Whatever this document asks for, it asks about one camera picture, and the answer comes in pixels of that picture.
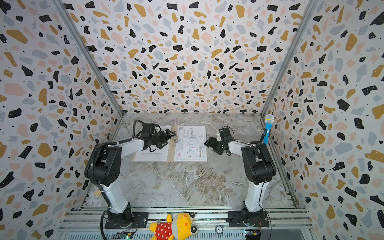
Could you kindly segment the white text sheet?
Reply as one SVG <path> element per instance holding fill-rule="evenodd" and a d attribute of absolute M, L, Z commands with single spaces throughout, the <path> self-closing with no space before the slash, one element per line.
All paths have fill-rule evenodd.
<path fill-rule="evenodd" d="M 160 126 L 162 130 L 169 129 L 172 131 L 172 126 Z M 141 139 L 142 129 L 135 134 L 136 138 Z M 161 150 L 157 149 L 156 146 L 151 146 L 151 149 L 146 149 L 139 151 L 134 154 L 133 162 L 166 162 L 169 158 L 169 152 L 171 144 L 173 143 L 173 138 L 169 140 L 168 145 L 166 145 Z"/>

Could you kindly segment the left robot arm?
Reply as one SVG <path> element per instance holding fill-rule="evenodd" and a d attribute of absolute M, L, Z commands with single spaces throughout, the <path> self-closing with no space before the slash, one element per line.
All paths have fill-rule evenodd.
<path fill-rule="evenodd" d="M 125 228 L 134 222 L 131 205 L 117 183 L 122 158 L 140 151 L 161 150 L 175 136 L 175 132 L 157 124 L 136 120 L 131 138 L 96 144 L 85 168 L 85 177 L 99 189 L 106 201 L 108 223 Z"/>

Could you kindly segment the white diagram sheet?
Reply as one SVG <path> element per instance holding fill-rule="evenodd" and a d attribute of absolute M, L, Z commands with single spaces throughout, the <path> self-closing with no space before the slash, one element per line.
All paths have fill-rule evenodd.
<path fill-rule="evenodd" d="M 175 149 L 175 162 L 206 162 L 207 140 L 205 126 L 178 126 L 178 144 Z"/>

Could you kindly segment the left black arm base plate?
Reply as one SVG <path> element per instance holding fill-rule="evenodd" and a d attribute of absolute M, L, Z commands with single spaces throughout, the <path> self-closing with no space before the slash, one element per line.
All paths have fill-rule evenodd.
<path fill-rule="evenodd" d="M 148 212 L 129 212 L 126 214 L 112 214 L 108 212 L 105 229 L 145 229 L 149 218 Z"/>

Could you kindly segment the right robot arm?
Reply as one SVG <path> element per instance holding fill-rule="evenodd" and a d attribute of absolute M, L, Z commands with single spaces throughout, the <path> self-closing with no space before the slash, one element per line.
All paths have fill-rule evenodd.
<path fill-rule="evenodd" d="M 268 219 L 263 207 L 263 200 L 269 183 L 277 170 L 271 154 L 264 142 L 253 141 L 246 143 L 236 140 L 230 127 L 219 129 L 216 137 L 210 137 L 204 143 L 218 154 L 240 156 L 243 159 L 245 174 L 249 180 L 249 187 L 240 215 L 239 224 L 254 226 L 262 224 Z"/>

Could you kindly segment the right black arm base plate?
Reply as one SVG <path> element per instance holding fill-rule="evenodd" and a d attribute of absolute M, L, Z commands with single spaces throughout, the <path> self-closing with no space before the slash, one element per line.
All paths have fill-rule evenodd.
<path fill-rule="evenodd" d="M 270 226 L 269 217 L 263 210 L 250 213 L 244 210 L 229 211 L 227 222 L 231 228 L 259 228 Z"/>

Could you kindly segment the beige manila folder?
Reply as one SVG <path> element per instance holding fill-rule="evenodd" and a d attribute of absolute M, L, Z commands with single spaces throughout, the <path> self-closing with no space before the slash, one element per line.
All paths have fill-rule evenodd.
<path fill-rule="evenodd" d="M 167 162 L 175 162 L 174 161 L 174 155 L 175 155 L 175 149 L 174 149 L 174 139 L 173 139 L 173 143 L 171 144 L 171 148 L 170 148 L 170 152 L 169 152 L 169 158 L 168 158 Z"/>

